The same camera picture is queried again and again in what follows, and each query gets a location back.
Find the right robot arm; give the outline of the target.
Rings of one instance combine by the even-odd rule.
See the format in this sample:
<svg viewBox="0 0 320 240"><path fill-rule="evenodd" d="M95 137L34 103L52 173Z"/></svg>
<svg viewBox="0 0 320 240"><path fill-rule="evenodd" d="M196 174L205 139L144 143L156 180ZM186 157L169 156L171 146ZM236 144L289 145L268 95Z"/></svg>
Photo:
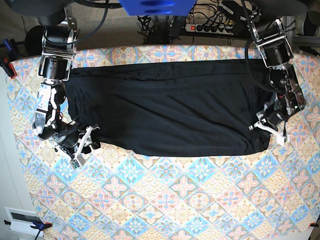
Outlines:
<svg viewBox="0 0 320 240"><path fill-rule="evenodd" d="M33 131L41 140L55 142L56 147L70 157L72 167L79 168L85 164L83 155L99 148L100 144L91 136L97 125L81 127L73 120L70 123L62 120L61 105L67 98L64 83L69 80L79 39L77 20L72 8L66 6L38 21L43 26L38 70L42 83L38 89Z"/></svg>

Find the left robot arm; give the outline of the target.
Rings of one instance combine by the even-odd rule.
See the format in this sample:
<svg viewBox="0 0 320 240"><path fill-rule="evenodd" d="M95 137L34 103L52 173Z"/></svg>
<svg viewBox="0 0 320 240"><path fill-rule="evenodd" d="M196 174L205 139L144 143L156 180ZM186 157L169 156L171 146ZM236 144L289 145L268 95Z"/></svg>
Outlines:
<svg viewBox="0 0 320 240"><path fill-rule="evenodd" d="M265 67L269 70L268 82L262 83L250 72L251 79L263 90L273 93L274 99L266 102L261 111L256 113L258 121L249 126L250 130L259 128L276 137L279 145L289 142L286 130L278 130L280 123L288 120L302 111L306 99L298 83L293 64L293 51L285 35L285 27L280 18L268 23L258 23L261 15L259 10L249 13L244 10L251 38L247 41L244 51L247 70L250 72L249 46L254 43Z"/></svg>

